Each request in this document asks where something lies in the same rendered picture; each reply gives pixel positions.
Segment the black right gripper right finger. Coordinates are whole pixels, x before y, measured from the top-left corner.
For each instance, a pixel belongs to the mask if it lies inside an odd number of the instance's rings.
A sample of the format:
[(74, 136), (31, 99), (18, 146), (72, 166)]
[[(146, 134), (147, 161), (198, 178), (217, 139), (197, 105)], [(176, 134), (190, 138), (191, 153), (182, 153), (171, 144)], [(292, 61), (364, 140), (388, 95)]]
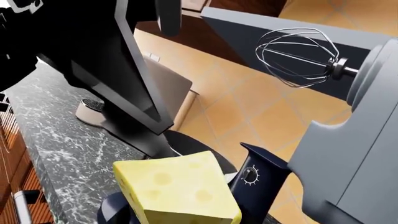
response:
[(164, 35), (178, 35), (181, 20), (182, 0), (157, 0), (157, 23)]

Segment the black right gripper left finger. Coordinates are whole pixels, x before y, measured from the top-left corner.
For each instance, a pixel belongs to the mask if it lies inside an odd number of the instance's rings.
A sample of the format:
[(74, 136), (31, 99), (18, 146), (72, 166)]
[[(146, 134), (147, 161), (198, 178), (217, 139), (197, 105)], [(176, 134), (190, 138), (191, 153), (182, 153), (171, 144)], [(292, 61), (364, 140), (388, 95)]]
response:
[(157, 0), (43, 0), (37, 20), (50, 30), (41, 53), (67, 78), (104, 101), (102, 127), (149, 157), (172, 157), (173, 125), (134, 29), (157, 22)]

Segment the yellow cheese wedge with holes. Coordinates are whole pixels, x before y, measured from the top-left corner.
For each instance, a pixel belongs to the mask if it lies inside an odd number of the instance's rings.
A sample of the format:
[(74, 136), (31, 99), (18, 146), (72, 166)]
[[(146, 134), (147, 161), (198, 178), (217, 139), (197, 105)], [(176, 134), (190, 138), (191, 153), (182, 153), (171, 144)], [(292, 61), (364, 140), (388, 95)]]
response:
[(140, 224), (240, 224), (242, 214), (211, 151), (117, 161), (113, 172)]

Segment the grey and navy stand mixer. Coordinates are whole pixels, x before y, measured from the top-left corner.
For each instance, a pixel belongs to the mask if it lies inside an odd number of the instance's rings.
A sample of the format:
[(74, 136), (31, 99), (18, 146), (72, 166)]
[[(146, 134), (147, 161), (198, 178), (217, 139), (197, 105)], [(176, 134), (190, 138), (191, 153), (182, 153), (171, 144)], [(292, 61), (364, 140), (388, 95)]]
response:
[[(254, 145), (228, 184), (240, 224), (263, 224), (282, 184), (295, 174), (302, 211), (319, 224), (398, 224), (398, 39), (375, 46), (349, 90), (351, 116), (312, 121), (289, 161)], [(109, 195), (98, 224), (140, 224), (123, 193)]]

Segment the small beige round grille object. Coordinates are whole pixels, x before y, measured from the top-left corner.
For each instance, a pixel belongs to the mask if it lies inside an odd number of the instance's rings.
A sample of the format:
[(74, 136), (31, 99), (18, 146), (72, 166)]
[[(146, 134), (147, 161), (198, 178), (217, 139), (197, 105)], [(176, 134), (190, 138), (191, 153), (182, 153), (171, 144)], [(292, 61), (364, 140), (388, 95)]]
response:
[(106, 121), (102, 114), (103, 107), (102, 101), (84, 98), (80, 101), (75, 116), (83, 123), (102, 128), (102, 123)]

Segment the beige box appliance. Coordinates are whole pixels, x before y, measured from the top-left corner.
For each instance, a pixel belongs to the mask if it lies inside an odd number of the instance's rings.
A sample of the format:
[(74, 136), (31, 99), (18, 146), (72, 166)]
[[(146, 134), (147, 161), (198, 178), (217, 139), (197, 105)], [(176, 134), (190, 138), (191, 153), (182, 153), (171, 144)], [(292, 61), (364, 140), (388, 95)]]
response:
[(193, 83), (170, 68), (145, 56), (144, 61), (155, 81), (174, 125), (170, 130), (178, 131), (192, 107), (198, 93), (192, 90)]

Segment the brown wooden drawer cabinet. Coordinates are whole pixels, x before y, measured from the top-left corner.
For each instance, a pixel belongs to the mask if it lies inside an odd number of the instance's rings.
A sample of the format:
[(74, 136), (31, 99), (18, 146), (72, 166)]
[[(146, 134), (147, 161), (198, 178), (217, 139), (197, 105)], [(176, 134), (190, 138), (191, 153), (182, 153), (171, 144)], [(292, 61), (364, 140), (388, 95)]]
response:
[(0, 224), (21, 223), (20, 195), (32, 224), (55, 224), (9, 99), (0, 93)]

